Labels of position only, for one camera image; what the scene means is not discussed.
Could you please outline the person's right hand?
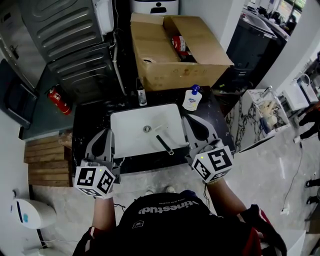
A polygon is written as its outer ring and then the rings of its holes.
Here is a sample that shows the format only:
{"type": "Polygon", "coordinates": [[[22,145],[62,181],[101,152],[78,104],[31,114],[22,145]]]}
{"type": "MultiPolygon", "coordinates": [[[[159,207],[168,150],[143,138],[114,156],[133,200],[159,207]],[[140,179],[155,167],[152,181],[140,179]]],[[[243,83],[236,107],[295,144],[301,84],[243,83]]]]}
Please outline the person's right hand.
{"type": "Polygon", "coordinates": [[[210,142],[207,145],[207,148],[209,149],[209,151],[214,150],[214,149],[219,149],[219,148],[223,148],[225,145],[223,143],[223,141],[220,138],[217,138],[215,140],[213,140],[212,142],[210,142]]]}

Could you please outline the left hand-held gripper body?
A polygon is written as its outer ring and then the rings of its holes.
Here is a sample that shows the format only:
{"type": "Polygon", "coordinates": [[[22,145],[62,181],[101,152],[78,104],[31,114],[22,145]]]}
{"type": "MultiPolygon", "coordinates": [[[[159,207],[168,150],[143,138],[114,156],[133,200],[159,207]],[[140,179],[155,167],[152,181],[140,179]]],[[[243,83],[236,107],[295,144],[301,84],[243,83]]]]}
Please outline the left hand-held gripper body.
{"type": "Polygon", "coordinates": [[[76,168],[74,187],[87,196],[110,199],[120,183],[120,168],[109,161],[85,158],[76,168]]]}

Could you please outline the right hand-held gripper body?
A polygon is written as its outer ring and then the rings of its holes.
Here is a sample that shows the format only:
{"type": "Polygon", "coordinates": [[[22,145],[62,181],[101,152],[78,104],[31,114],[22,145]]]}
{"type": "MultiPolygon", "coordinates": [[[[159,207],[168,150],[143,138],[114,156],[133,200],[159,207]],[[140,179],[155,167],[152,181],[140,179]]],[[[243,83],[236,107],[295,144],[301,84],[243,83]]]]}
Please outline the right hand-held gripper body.
{"type": "Polygon", "coordinates": [[[204,183],[217,181],[233,167],[233,155],[228,145],[213,150],[206,143],[192,149],[185,158],[193,171],[196,171],[204,183]]]}

